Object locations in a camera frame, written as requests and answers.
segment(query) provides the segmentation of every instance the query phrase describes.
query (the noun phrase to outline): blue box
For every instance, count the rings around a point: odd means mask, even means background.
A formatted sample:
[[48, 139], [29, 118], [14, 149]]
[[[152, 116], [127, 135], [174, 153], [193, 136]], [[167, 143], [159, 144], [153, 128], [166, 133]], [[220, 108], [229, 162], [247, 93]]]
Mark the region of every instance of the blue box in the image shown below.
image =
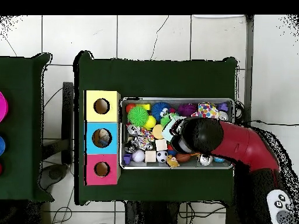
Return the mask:
[[[108, 122], [88, 122], [87, 123], [87, 133], [86, 133], [86, 153], [89, 155], [99, 155], [99, 154], [107, 154], [107, 155], [115, 155], [118, 154], [118, 124], [116, 122], [108, 123]], [[93, 144], [93, 134], [95, 131], [100, 129], [106, 129], [112, 140], [110, 144], [105, 148], [98, 148]]]

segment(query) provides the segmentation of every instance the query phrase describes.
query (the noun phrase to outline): metal tray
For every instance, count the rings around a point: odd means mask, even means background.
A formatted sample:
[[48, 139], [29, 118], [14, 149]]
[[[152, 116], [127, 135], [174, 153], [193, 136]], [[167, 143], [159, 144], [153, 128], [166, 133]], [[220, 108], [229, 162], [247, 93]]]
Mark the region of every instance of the metal tray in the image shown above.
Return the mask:
[[[126, 124], [128, 123], [126, 105], [129, 103], [135, 104], [154, 104], [156, 102], [167, 102], [171, 107], [178, 109], [179, 105], [186, 103], [198, 104], [201, 102], [210, 102], [219, 104], [226, 102], [228, 106], [228, 118], [229, 122], [235, 122], [235, 102], [229, 98], [154, 98], [154, 97], [143, 97], [143, 98], [131, 98], [125, 97], [120, 101], [120, 152], [119, 161], [120, 166], [123, 169], [170, 169], [166, 163], [159, 162], [134, 162], [131, 161], [129, 165], [126, 165], [123, 160], [126, 152], [123, 149], [124, 144], [128, 140], [128, 132]], [[192, 156], [188, 162], [180, 163], [179, 167], [175, 169], [230, 169], [232, 167], [231, 162], [225, 160], [222, 163], [212, 161], [208, 166], [202, 166], [197, 163], [196, 156]]]

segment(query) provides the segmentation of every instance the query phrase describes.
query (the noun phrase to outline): pink bowl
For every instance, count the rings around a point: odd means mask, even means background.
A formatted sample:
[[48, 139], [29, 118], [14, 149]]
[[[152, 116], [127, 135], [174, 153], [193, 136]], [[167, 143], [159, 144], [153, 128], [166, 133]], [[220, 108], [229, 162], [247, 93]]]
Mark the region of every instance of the pink bowl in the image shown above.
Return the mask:
[[0, 122], [4, 119], [8, 112], [8, 103], [0, 92]]

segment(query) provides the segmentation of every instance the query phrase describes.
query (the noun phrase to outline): dark green tablecloth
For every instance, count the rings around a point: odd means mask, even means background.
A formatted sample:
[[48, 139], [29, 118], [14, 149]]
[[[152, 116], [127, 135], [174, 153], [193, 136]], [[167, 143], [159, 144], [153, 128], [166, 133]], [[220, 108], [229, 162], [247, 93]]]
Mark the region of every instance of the dark green tablecloth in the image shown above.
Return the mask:
[[78, 157], [76, 203], [111, 201], [232, 200], [232, 169], [122, 170], [117, 185], [84, 186], [84, 90], [116, 90], [122, 97], [235, 96], [234, 58], [223, 61], [128, 61], [92, 59], [81, 52], [74, 61], [75, 146]]
[[6, 150], [0, 156], [0, 200], [51, 201], [38, 185], [41, 165], [43, 68], [50, 54], [34, 58], [0, 57], [0, 91], [9, 104], [0, 122]]

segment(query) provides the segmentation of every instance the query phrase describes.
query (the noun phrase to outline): green toy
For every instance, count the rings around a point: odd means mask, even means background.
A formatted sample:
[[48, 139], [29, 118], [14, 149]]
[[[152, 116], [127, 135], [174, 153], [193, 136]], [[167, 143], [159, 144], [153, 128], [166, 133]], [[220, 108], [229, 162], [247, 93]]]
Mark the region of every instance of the green toy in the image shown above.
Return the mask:
[[171, 115], [172, 117], [178, 116], [177, 113], [169, 113], [169, 114], [165, 115], [163, 118], [161, 118], [161, 125], [163, 128], [171, 121], [171, 118], [169, 118], [169, 115]]
[[135, 126], [143, 127], [148, 120], [147, 110], [140, 106], [133, 107], [128, 112], [128, 120]]

